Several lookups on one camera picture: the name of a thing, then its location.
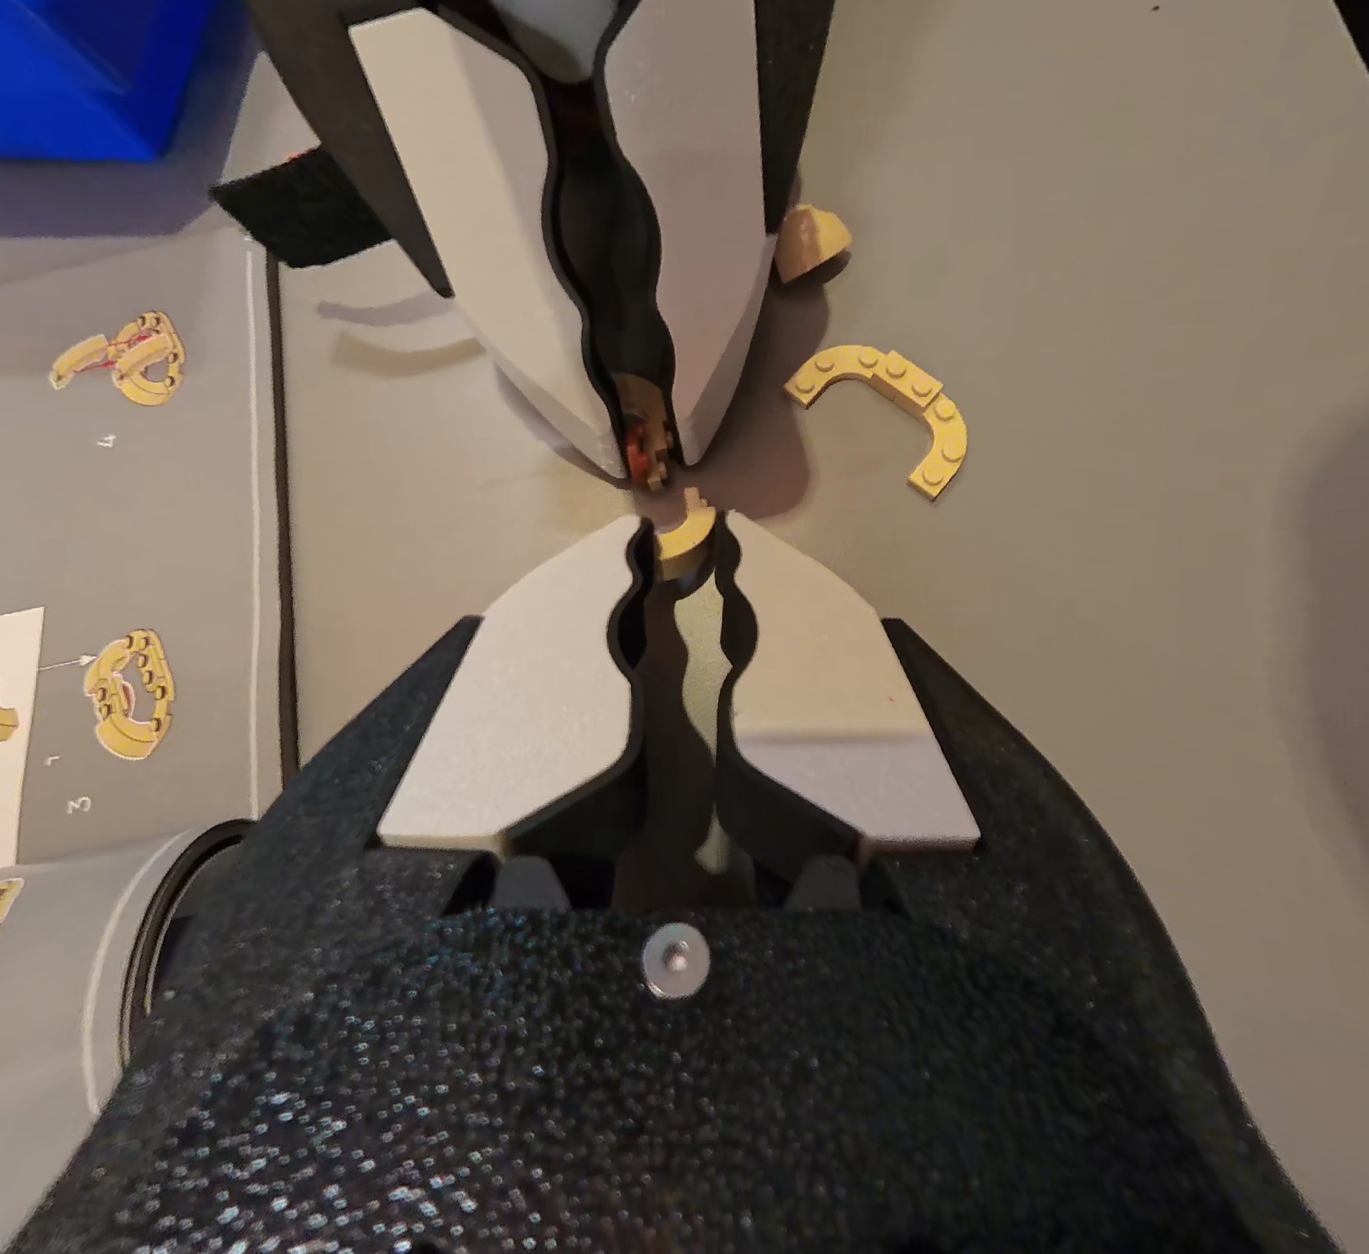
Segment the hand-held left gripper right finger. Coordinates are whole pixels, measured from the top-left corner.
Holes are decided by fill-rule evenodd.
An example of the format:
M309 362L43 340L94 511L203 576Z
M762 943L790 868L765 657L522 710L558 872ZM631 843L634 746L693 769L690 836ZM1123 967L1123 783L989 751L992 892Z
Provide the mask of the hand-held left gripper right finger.
M718 816L746 852L969 849L981 828L879 612L751 517L718 530Z

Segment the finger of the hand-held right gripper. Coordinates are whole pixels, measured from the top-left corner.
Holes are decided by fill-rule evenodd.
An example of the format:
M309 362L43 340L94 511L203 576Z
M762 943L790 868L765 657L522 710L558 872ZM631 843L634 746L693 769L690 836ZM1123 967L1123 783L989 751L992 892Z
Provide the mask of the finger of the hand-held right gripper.
M557 166L528 64L421 7L354 22L350 38L476 339L561 438L626 474L590 317L552 244Z
M758 326L767 228L757 0L634 0L604 55L617 146L654 212L683 462L706 454Z

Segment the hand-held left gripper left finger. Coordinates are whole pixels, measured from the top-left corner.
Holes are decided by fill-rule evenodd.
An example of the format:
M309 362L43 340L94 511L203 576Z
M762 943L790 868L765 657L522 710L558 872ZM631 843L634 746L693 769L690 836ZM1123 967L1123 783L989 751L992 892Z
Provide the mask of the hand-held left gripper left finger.
M646 806L649 521L617 518L483 613L378 823L391 848L624 852Z

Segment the blue plastic bin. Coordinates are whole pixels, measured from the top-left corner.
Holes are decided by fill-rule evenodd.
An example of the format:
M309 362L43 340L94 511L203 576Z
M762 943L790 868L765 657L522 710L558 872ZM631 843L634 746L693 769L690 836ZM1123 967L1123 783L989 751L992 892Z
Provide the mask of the blue plastic bin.
M2 156L157 159L214 0L2 0Z

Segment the large tan arch brick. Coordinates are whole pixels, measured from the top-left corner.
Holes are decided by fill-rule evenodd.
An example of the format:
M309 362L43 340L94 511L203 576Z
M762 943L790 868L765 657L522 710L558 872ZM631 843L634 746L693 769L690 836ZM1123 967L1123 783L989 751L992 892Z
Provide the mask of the large tan arch brick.
M943 383L896 350L837 344L805 359L782 388L807 409L837 383L863 385L925 425L929 449L908 475L908 484L929 500L939 498L968 452L968 425Z
M656 566L663 582L687 577L706 559L718 517L696 485L683 490L683 518L656 531Z

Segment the brown round toy brick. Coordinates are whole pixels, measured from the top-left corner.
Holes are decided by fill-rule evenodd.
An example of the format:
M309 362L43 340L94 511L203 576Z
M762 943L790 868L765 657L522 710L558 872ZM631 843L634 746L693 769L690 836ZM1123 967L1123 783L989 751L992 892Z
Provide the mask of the brown round toy brick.
M667 419L633 413L624 429L624 461L630 481L660 491L672 478L676 434Z

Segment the tan quarter-round brick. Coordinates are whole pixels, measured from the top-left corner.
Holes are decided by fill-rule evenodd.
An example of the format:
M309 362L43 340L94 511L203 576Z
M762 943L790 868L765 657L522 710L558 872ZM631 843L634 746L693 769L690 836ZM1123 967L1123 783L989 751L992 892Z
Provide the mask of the tan quarter-round brick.
M833 211L810 202L788 208L778 228L774 268L781 284L823 270L847 255L853 232Z

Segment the grey instruction booklet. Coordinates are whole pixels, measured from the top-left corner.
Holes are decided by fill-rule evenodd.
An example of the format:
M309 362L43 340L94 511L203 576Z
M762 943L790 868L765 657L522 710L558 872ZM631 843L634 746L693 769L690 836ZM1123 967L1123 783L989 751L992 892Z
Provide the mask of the grey instruction booklet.
M3 281L3 1230L283 780L266 293L232 228Z

